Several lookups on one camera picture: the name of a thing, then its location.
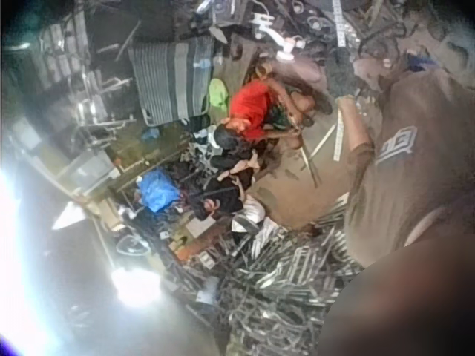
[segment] white strip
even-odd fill
[[[341,117],[341,110],[338,109],[338,123],[336,126],[335,151],[333,152],[334,161],[340,160],[341,150],[343,148],[343,135],[344,135],[343,118]]]
[[[320,141],[320,143],[318,144],[317,147],[315,147],[315,150],[313,150],[312,154],[310,155],[310,159],[312,159],[319,151],[320,151],[320,148],[323,147],[323,145],[325,144],[325,142],[328,140],[328,138],[330,137],[330,135],[332,134],[332,132],[335,130],[335,125],[333,125],[327,132],[327,134],[325,135],[325,137]]]
[[[333,15],[335,17],[336,25],[336,37],[338,39],[339,47],[346,47],[347,43],[344,38],[344,20],[343,20],[343,10],[341,9],[341,0],[332,0],[333,4]]]

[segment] dirt floor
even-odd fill
[[[253,42],[247,42],[243,47],[245,63],[240,63],[239,67],[233,68],[234,70],[230,70],[230,65],[228,65],[217,74],[228,85],[230,94],[240,87],[244,68],[249,65],[253,53],[257,50]],[[425,48],[433,59],[460,82],[465,85],[475,84],[475,75],[464,69],[460,56],[453,52],[446,42],[433,39],[423,24],[409,39],[399,42],[401,53],[407,49],[419,51],[422,48]],[[364,71],[361,76],[371,88],[376,89],[378,75],[385,75],[389,70],[384,68],[382,61],[366,59],[356,65],[356,71],[357,73]],[[364,102],[363,106],[367,112],[364,120],[370,128],[370,134],[375,136],[381,125],[378,111],[371,103]],[[336,123],[337,115],[337,110],[329,116],[319,113],[314,115],[315,124],[311,128],[306,128],[303,134],[305,145],[310,153]],[[336,199],[348,191],[350,181],[345,164],[347,161],[345,146],[340,161],[333,160],[335,132],[336,130],[312,160],[318,172],[317,187],[314,186],[310,172],[306,168],[302,169],[304,161],[301,152],[293,151],[286,152],[280,167],[272,174],[267,174],[260,179],[248,191],[266,206],[270,217],[277,223],[287,228],[301,228],[320,217]]]

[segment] wire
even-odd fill
[[[261,6],[267,12],[267,15],[270,16],[270,12],[269,12],[269,10],[267,10],[266,5],[264,5],[262,2],[260,2],[258,0],[252,0],[252,2],[259,5],[259,6]]]

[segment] blue plastic bag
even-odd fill
[[[142,193],[143,205],[154,213],[166,208],[180,198],[180,191],[160,169],[145,174],[137,185]]]

